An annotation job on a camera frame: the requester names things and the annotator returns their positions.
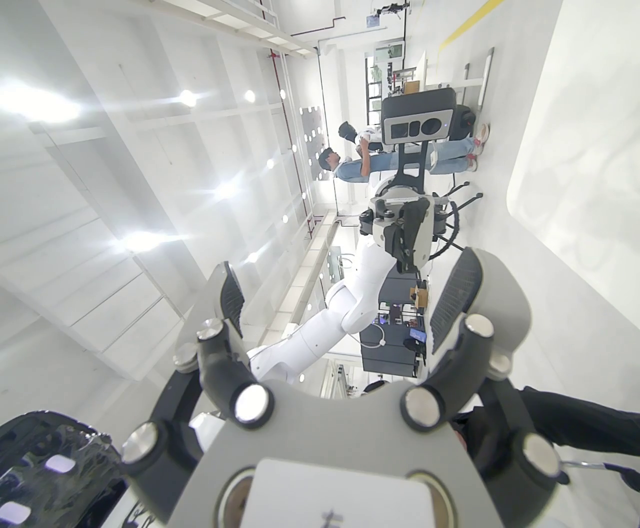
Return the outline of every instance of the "window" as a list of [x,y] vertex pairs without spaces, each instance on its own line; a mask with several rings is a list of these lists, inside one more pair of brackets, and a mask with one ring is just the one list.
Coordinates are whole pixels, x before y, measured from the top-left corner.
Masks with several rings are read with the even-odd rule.
[[367,125],[379,125],[382,110],[382,70],[373,63],[373,57],[366,57],[364,60]]

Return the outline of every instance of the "black cloth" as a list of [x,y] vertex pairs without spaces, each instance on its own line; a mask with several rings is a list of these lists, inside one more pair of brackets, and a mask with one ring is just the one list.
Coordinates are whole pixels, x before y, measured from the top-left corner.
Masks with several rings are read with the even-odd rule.
[[[534,427],[549,442],[587,451],[640,456],[640,413],[618,411],[590,401],[531,387],[519,391]],[[461,413],[452,420],[473,457],[486,434],[483,407]]]

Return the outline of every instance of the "desk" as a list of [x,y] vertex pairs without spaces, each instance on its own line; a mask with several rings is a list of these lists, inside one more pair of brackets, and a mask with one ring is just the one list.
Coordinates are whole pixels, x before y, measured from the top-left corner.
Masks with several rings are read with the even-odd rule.
[[415,285],[414,275],[400,274],[395,268],[387,275],[378,295],[378,302],[384,307],[376,320],[384,329],[386,344],[379,346],[381,331],[373,324],[360,332],[362,367],[365,371],[406,378],[420,376],[424,365],[422,356],[404,346],[411,328],[406,324],[425,331],[424,309],[416,309],[410,297],[411,288]]

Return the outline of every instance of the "yellow floor line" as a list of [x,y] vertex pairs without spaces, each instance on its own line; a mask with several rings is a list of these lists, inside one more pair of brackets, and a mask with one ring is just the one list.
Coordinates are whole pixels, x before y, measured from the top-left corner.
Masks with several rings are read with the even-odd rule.
[[468,31],[469,29],[471,29],[480,20],[482,20],[485,16],[491,13],[491,11],[496,9],[496,7],[498,7],[502,2],[504,2],[504,0],[488,0],[482,7],[480,7],[480,9],[478,9],[478,11],[476,11],[473,15],[471,15],[464,24],[462,24],[458,29],[456,29],[456,31],[451,33],[451,35],[449,35],[447,39],[442,44],[440,44],[440,47],[438,48],[438,54],[440,54],[440,52],[443,49],[445,49],[460,35]]

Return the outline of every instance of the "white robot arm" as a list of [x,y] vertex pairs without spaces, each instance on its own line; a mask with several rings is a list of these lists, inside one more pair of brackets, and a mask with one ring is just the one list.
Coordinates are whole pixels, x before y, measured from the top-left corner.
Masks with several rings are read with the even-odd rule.
[[[422,207],[416,207],[419,201]],[[431,252],[433,198],[418,196],[406,188],[391,189],[384,198],[372,200],[371,205],[372,213],[376,209],[379,212],[372,223],[372,235],[360,237],[352,273],[328,291],[327,308],[282,341],[248,352],[251,371],[258,380],[279,379],[293,383],[346,334],[361,332],[372,323],[378,313],[382,284],[397,262],[385,249],[394,242],[387,241],[385,229],[392,228],[391,237],[397,235],[393,227],[397,225],[400,210],[407,205],[412,205],[413,211],[420,211],[421,218],[415,221],[415,226],[404,226],[407,232],[416,233],[416,236],[410,250],[405,247],[401,235],[397,235],[399,239],[395,242],[402,247],[403,253],[411,253],[414,266],[421,267],[426,262]]]

